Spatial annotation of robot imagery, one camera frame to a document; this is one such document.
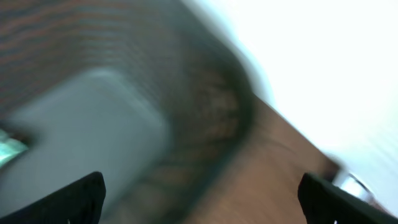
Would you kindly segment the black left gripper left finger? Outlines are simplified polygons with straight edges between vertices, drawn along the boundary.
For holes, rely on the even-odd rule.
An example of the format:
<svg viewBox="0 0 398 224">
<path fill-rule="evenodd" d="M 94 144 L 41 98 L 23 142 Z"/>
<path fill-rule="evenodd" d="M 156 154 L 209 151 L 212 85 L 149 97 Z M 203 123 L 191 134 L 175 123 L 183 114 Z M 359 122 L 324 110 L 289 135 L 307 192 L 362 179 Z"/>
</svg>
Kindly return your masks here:
<svg viewBox="0 0 398 224">
<path fill-rule="evenodd" d="M 92 172 L 1 218 L 1 224 L 98 224 L 106 196 L 102 173 Z"/>
</svg>

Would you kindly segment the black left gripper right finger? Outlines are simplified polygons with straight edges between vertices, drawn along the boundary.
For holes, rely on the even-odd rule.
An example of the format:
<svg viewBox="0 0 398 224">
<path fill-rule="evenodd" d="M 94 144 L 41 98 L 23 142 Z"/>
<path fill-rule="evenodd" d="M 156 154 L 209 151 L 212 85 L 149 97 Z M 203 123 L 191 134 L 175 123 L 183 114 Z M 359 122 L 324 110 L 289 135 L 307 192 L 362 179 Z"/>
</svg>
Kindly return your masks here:
<svg viewBox="0 0 398 224">
<path fill-rule="evenodd" d="M 397 224 L 397 218 L 313 173 L 302 176 L 297 193 L 307 224 Z"/>
</svg>

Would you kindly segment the teal wet wipes pack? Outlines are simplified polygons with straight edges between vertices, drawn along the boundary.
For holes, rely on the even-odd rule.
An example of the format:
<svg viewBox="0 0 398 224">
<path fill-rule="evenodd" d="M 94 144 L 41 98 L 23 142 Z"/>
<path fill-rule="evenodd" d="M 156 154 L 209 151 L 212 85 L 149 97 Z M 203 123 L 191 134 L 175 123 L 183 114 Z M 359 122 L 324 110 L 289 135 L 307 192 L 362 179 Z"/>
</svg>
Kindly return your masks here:
<svg viewBox="0 0 398 224">
<path fill-rule="evenodd" d="M 1 167 L 28 150 L 29 138 L 1 129 Z"/>
</svg>

